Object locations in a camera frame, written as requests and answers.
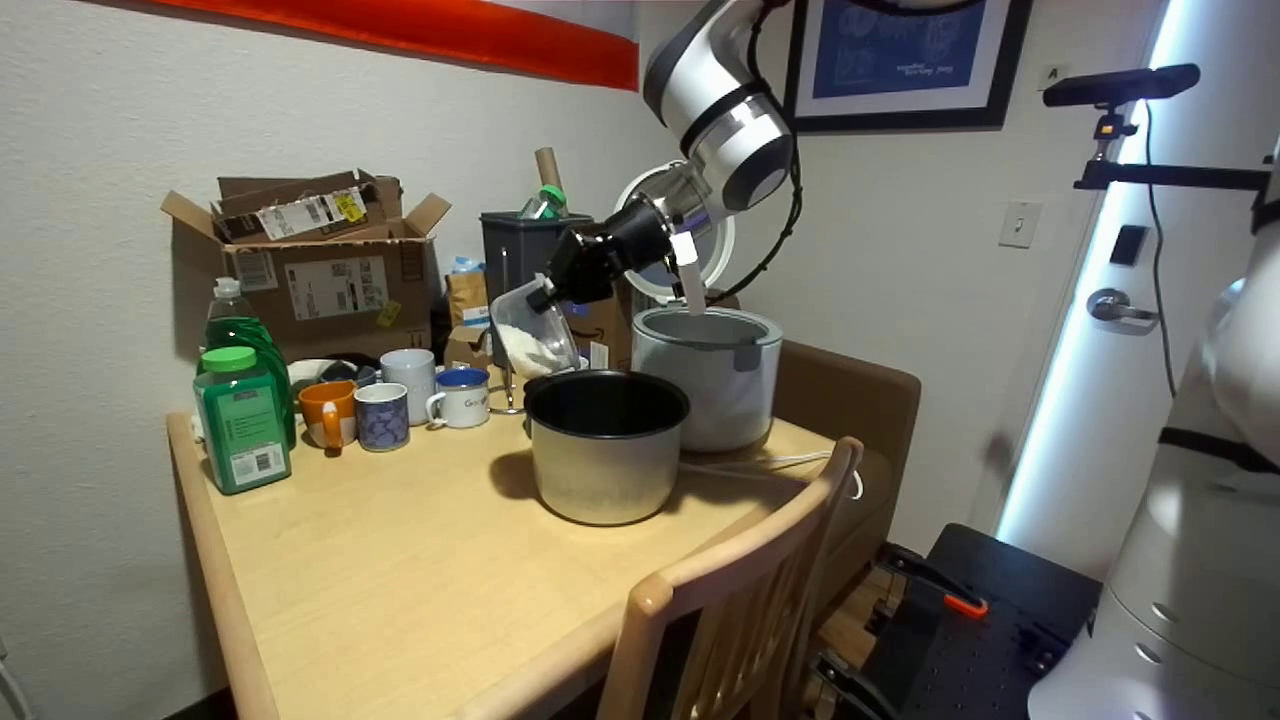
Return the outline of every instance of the white rice cooker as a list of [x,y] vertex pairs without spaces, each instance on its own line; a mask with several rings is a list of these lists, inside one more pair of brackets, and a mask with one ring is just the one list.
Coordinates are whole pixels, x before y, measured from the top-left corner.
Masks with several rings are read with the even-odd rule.
[[683,452],[741,452],[769,442],[785,332],[738,308],[647,308],[633,319],[633,369],[683,389]]

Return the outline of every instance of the green bottle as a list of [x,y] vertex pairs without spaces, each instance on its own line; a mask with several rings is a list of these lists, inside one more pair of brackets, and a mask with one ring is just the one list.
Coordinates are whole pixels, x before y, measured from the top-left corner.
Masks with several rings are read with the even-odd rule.
[[278,406],[279,406],[279,425],[290,438],[290,448],[296,445],[296,410],[292,410],[292,389],[290,389],[290,364],[279,343],[271,339],[270,323],[246,306],[240,282],[222,278],[211,284],[211,306],[210,306],[210,323],[206,323],[206,348],[230,348],[230,343],[249,343],[258,348],[258,362],[271,373],[278,379]]
[[211,484],[223,497],[283,480],[290,442],[271,373],[249,343],[210,348],[200,358],[197,406]]

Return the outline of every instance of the blue mug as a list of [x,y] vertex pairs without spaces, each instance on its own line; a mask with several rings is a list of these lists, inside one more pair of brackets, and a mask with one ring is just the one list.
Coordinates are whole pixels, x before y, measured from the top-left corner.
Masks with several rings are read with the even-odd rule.
[[410,445],[410,389],[406,383],[356,389],[356,442],[368,452],[388,452],[388,448]]

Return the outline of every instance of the white mug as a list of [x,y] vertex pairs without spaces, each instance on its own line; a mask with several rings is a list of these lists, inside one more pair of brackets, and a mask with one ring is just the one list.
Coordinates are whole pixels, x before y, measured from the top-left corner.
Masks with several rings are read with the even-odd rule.
[[392,383],[410,389],[410,425],[425,425],[437,391],[437,358],[429,348],[392,348],[382,364]]
[[437,427],[477,427],[489,419],[489,373],[486,369],[440,369],[437,398],[429,400],[429,425]]

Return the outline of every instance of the wooden table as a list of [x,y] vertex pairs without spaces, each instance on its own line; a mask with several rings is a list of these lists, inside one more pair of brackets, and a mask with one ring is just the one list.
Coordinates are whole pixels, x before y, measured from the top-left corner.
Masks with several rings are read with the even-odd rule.
[[537,502],[516,416],[414,431],[222,497],[190,416],[167,448],[246,720],[507,716],[609,651],[628,587],[819,471],[830,442],[775,425],[725,480],[680,471],[660,517],[584,529]]

